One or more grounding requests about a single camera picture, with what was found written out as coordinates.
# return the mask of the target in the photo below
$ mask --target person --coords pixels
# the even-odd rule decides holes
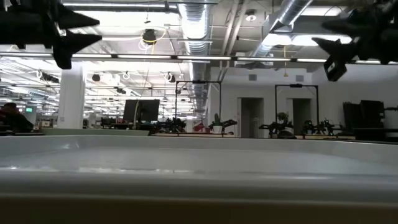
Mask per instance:
[[[15,103],[6,103],[1,108],[0,125],[9,126],[15,133],[28,133],[33,130],[33,124],[20,114]]]

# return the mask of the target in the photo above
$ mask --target green plant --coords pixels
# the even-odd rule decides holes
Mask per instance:
[[[277,117],[278,117],[279,121],[288,121],[289,120],[289,115],[285,112],[278,113]]]
[[[218,116],[218,113],[214,114],[214,126],[221,126],[220,116]]]

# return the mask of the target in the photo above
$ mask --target metal frame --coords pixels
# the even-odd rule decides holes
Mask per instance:
[[[197,84],[197,85],[204,85],[204,84],[209,84],[209,83],[210,84],[211,83],[217,83],[220,86],[220,89],[218,91],[220,93],[220,96],[219,96],[219,98],[220,98],[220,108],[219,108],[218,115],[220,116],[220,120],[221,120],[221,106],[222,106],[222,100],[221,100],[221,91],[222,91],[221,86],[222,86],[222,84],[221,84],[221,82],[220,81],[199,81],[199,80],[197,80],[197,81],[176,81],[175,82],[175,114],[174,114],[175,119],[177,119],[177,102],[178,102],[177,98],[178,98],[178,84],[179,83],[192,83],[192,84]]]
[[[53,60],[51,53],[43,52],[0,52],[0,57]],[[72,61],[118,61],[118,62],[181,62],[181,61],[230,61],[230,62],[288,62],[288,63],[325,63],[319,58],[283,58],[283,57],[236,57],[211,55],[145,55],[145,54],[74,54]],[[347,64],[380,65],[377,60],[350,60]]]
[[[275,122],[278,122],[278,94],[277,89],[280,86],[287,86],[290,88],[303,88],[303,87],[314,87],[317,91],[317,124],[319,124],[319,87],[318,85],[302,85],[302,84],[290,84],[290,85],[275,85]]]

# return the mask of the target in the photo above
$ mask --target potted plant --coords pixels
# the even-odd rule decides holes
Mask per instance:
[[[223,126],[221,125],[220,116],[218,116],[218,113],[214,115],[213,132],[215,134],[221,134],[223,132]]]

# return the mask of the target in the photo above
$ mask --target white column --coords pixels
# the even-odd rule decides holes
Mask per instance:
[[[220,93],[213,85],[210,85],[207,97],[208,97],[207,125],[211,125],[211,123],[214,121],[215,114],[220,113]],[[222,121],[226,121],[228,119],[232,118],[221,117]]]
[[[72,63],[71,70],[61,76],[58,128],[83,128],[86,73],[82,63]]]

